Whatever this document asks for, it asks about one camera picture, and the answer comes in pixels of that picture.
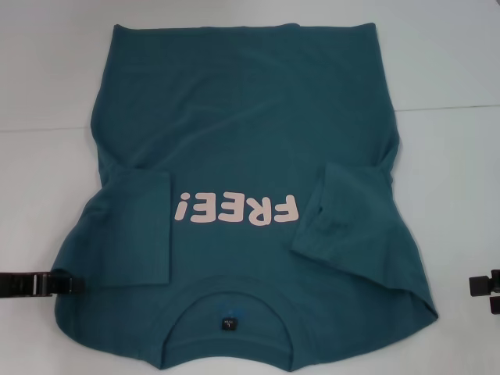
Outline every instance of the white table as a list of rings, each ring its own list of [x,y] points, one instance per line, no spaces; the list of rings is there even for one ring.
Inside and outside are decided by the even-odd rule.
[[[319,374],[493,374],[500,318],[468,277],[500,268],[500,6],[495,0],[0,0],[0,272],[47,270],[98,190],[88,123],[113,24],[350,26],[375,22],[402,148],[395,199],[439,321]],[[480,106],[483,108],[455,108]],[[0,373],[158,373],[59,331],[54,298],[0,300]],[[171,374],[282,373],[201,359]]]

